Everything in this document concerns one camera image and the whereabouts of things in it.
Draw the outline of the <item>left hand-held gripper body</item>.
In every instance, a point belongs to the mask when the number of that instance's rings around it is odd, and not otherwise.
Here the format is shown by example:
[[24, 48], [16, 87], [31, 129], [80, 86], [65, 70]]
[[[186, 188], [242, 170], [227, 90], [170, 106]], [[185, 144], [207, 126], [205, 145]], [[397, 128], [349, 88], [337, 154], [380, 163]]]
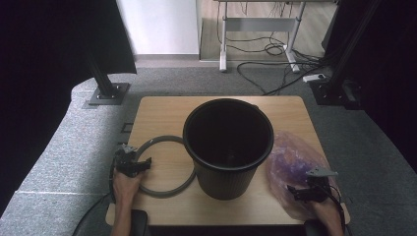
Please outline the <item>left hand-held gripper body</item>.
[[137, 171], [134, 169], [136, 160], [136, 149], [131, 146], [122, 144], [116, 151], [114, 156], [114, 167], [118, 172], [128, 177], [135, 177]]

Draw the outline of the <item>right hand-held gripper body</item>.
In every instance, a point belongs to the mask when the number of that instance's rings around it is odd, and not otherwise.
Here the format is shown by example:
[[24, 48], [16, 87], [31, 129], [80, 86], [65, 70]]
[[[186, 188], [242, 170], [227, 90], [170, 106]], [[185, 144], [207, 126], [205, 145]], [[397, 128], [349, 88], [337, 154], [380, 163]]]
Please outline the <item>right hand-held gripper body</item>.
[[324, 167], [315, 167], [307, 174], [307, 184], [309, 189], [309, 201], [321, 203], [328, 198], [331, 193], [329, 178], [337, 176], [338, 173]]

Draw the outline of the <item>translucent pink plastic bag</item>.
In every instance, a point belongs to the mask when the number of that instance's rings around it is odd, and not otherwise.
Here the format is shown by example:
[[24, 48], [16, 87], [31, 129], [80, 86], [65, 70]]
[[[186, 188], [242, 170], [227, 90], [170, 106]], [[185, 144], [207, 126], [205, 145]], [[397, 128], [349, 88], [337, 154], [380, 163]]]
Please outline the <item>translucent pink plastic bag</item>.
[[[308, 189], [307, 193], [298, 196], [309, 197], [310, 187], [307, 184], [306, 172], [315, 167], [324, 167], [333, 171], [326, 158], [303, 139], [284, 131], [279, 131], [275, 135], [272, 151], [266, 161], [268, 186], [291, 218], [307, 220], [315, 217], [313, 210], [306, 206], [306, 202], [313, 201], [295, 201], [294, 196], [297, 195], [287, 190], [287, 185], [296, 189]], [[344, 214], [335, 177], [329, 178], [331, 193], [328, 199], [336, 204], [339, 214]]]

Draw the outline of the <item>dark grey trash bin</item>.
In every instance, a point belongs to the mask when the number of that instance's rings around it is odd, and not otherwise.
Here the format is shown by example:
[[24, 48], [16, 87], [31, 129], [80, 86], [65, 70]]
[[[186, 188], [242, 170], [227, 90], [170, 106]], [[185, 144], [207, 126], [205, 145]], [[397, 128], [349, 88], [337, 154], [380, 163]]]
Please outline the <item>dark grey trash bin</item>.
[[272, 150], [274, 135], [271, 122], [258, 106], [219, 98], [190, 113], [183, 141], [202, 190], [228, 201], [246, 192]]

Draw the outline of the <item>person's right hand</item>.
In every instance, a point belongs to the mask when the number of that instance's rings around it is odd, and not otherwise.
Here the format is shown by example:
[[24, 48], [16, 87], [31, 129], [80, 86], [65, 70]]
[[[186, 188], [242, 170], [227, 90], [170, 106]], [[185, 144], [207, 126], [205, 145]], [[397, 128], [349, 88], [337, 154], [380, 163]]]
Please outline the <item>person's right hand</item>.
[[321, 203], [308, 202], [308, 205], [312, 208], [316, 217], [327, 227], [327, 228], [340, 228], [341, 217], [336, 204], [331, 199], [326, 199]]

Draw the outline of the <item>person's left hand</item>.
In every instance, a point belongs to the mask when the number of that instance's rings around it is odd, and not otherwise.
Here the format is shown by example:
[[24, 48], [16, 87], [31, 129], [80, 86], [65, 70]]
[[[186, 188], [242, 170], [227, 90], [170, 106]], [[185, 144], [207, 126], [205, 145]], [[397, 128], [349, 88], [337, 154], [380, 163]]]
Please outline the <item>person's left hand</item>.
[[139, 173], [135, 177], [128, 177], [125, 174], [115, 170], [113, 173], [113, 191], [117, 205], [130, 205], [139, 187], [144, 174]]

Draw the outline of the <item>black metal stand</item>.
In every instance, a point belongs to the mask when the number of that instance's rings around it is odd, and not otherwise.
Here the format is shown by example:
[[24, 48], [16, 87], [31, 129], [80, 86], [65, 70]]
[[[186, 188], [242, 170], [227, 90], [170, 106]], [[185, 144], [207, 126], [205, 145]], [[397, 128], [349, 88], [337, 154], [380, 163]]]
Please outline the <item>black metal stand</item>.
[[91, 54], [86, 60], [97, 88], [88, 101], [89, 106], [121, 105], [130, 88], [129, 83], [112, 83]]
[[346, 79], [347, 69], [352, 64], [354, 53], [359, 51], [359, 42], [382, 0], [359, 1], [365, 4], [361, 18], [331, 54], [333, 68], [331, 78], [310, 82], [310, 88], [318, 105], [343, 105], [355, 108], [360, 104], [359, 98], [355, 95], [356, 84]]

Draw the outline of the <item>white power strip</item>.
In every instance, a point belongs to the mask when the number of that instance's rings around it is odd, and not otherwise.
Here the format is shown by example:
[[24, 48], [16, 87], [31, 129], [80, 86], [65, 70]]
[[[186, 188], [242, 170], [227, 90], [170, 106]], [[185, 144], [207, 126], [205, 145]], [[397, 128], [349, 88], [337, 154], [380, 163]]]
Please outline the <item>white power strip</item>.
[[303, 82], [308, 83], [312, 81], [320, 81], [324, 80], [326, 76], [324, 74], [315, 74], [315, 75], [308, 75], [303, 77]]

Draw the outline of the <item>black curtain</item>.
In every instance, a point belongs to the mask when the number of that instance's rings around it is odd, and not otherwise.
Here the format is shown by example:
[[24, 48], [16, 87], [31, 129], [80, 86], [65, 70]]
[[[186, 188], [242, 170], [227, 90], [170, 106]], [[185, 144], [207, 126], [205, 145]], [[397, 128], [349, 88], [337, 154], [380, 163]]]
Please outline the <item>black curtain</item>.
[[117, 0], [0, 0], [0, 216], [57, 130], [72, 89], [135, 71]]
[[[349, 35], [365, 7], [340, 0], [326, 55]], [[417, 172], [417, 0], [382, 0], [347, 69], [359, 106]]]

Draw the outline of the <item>white desk frame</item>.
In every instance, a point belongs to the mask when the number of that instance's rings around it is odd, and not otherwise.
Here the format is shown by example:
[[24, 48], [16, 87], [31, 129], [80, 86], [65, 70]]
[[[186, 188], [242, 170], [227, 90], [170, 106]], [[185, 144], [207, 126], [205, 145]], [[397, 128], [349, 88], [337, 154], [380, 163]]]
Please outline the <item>white desk frame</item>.
[[[307, 3], [331, 2], [332, 0], [214, 0], [223, 7], [221, 11], [222, 27], [220, 35], [219, 71], [227, 71], [227, 43], [229, 32], [239, 31], [276, 31], [288, 32], [289, 40], [284, 45], [284, 55], [293, 73], [299, 73], [300, 68], [294, 57], [293, 45], [300, 28], [302, 17]], [[235, 2], [264, 3], [264, 2], [295, 2], [299, 3], [298, 13], [294, 18], [236, 18], [228, 16], [228, 4]]]

